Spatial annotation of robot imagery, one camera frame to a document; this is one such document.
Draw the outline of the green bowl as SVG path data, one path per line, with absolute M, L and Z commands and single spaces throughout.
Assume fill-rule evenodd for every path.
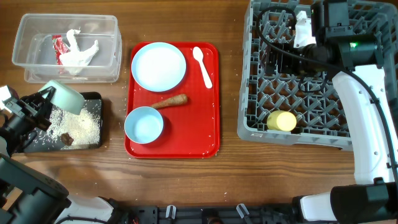
M 56 80 L 50 80 L 39 91 L 45 90 L 48 87 L 55 88 L 55 93 L 50 100 L 53 105 L 69 113 L 80 114 L 85 103 L 83 95 Z

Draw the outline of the white tissue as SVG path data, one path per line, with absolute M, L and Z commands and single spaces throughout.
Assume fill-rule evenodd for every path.
M 60 55 L 60 62 L 64 69 L 71 75 L 78 75 L 84 67 L 87 67 L 95 54 L 99 51 L 99 43 L 97 40 L 87 50 L 81 51 L 75 36 L 80 33 L 80 30 L 70 29 L 67 34 L 69 41 L 69 51 Z

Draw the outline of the dark brown food scrap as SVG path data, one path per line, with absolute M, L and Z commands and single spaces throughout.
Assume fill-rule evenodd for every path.
M 74 142 L 74 139 L 68 133 L 61 134 L 60 139 L 66 146 L 71 146 Z

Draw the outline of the red snack wrapper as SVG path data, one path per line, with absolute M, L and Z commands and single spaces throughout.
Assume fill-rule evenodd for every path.
M 53 35 L 52 43 L 53 43 L 53 48 L 55 51 L 55 60 L 56 60 L 57 65 L 63 65 L 63 63 L 60 60 L 60 56 L 62 54 L 68 53 L 70 51 L 70 49 L 64 43 L 61 35 Z

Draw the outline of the yellow plastic cup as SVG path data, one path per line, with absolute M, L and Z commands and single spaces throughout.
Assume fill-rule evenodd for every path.
M 277 131 L 292 131 L 296 125 L 295 115 L 288 111 L 273 111 L 267 118 L 267 127 Z

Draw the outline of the small light blue bowl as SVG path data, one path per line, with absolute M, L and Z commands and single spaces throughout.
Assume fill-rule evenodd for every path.
M 154 108 L 141 106 L 133 109 L 124 122 L 126 136 L 137 144 L 149 144 L 162 133 L 164 120 Z

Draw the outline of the light blue plate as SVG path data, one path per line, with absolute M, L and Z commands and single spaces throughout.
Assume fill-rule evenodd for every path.
M 153 92 L 169 91 L 184 78 L 187 63 L 183 53 L 172 44 L 154 42 L 137 51 L 131 63 L 136 83 Z

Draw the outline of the white plastic spoon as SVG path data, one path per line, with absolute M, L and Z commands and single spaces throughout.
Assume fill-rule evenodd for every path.
M 203 62 L 204 54 L 199 47 L 193 48 L 193 58 L 198 62 L 199 66 L 200 66 L 201 74 L 203 77 L 205 87 L 207 89 L 211 89 L 213 87 L 213 84 L 211 82 L 211 78 L 210 78 L 210 76 L 205 68 L 205 64 Z

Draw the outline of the carrot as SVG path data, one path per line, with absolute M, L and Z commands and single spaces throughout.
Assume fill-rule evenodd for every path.
M 154 103 L 151 105 L 151 108 L 154 109 L 161 109 L 161 108 L 167 108 L 171 106 L 180 106 L 180 105 L 185 105 L 188 103 L 188 96 L 186 94 L 180 94 L 173 96 L 171 98 L 168 98 L 166 100 Z

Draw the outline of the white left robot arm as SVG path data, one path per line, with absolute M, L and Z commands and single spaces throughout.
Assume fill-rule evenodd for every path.
M 35 138 L 35 129 L 47 130 L 52 106 L 79 114 L 84 97 L 56 81 L 22 98 L 9 86 L 1 87 L 1 109 L 11 112 L 1 126 L 1 206 L 13 188 L 20 196 L 1 208 L 1 223 L 111 223 L 116 211 L 105 199 L 71 196 L 56 180 L 12 159 Z

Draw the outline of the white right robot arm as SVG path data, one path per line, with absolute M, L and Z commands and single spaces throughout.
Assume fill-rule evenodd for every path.
M 365 223 L 397 218 L 397 134 L 373 35 L 323 35 L 293 49 L 268 43 L 269 60 L 297 73 L 326 72 L 341 100 L 354 151 L 355 184 L 294 199 L 296 222 Z

